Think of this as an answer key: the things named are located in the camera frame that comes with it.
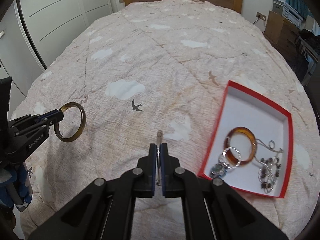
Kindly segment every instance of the power cord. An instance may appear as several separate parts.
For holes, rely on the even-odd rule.
[[[260,20],[260,15],[258,16],[258,20]],[[254,23],[252,23],[252,24],[255,24],[258,20],[256,20]]]

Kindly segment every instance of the power outlet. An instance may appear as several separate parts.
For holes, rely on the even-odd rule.
[[[257,12],[257,17],[259,17],[259,16],[260,16],[261,20],[263,20],[263,18],[264,18],[264,20],[267,20],[267,17],[265,15],[263,15],[262,13]]]

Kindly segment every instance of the gift box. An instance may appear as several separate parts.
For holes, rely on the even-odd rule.
[[[225,150],[225,139],[228,133],[236,127],[249,129],[256,139],[261,140],[266,146],[274,150],[283,150],[278,154],[279,177],[272,191],[265,192],[261,185],[259,175],[263,167],[255,158],[245,165],[235,169],[226,169],[227,173],[222,178],[235,189],[268,197],[283,198],[288,187],[293,152],[293,128],[291,114],[280,105],[265,96],[244,87],[233,81],[229,81],[225,89],[223,102],[215,122],[213,134],[208,146],[207,154],[201,166],[198,176],[210,178],[211,168],[218,163],[218,158]],[[230,138],[230,146],[235,147],[241,153],[241,160],[247,160],[250,156],[252,144],[248,137],[242,133],[235,133]],[[258,160],[275,159],[276,153],[270,151],[261,144],[256,144],[255,157]]]

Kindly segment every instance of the watch face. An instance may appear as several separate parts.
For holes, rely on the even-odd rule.
[[[210,178],[215,179],[215,178],[222,178],[225,176],[225,174],[226,174],[225,167],[221,163],[218,163],[212,166],[209,176]]]
[[[222,169],[223,169],[223,166],[219,163],[219,164],[214,165],[211,168],[211,172],[218,173],[219,171],[222,171]]]

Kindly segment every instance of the bed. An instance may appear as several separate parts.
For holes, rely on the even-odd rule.
[[[51,129],[26,161],[34,195],[21,214],[25,235],[95,178],[118,178],[134,168],[159,129],[169,153],[197,173],[233,80],[292,114],[294,158],[285,198],[241,195],[294,239],[320,190],[316,118],[294,72],[241,17],[242,0],[124,1],[125,9],[96,20],[65,49],[13,113],[43,114],[75,101],[87,116],[78,140],[61,142]],[[60,131],[71,135],[79,123],[80,114],[68,110]],[[185,239],[180,200],[137,199],[132,239]]]

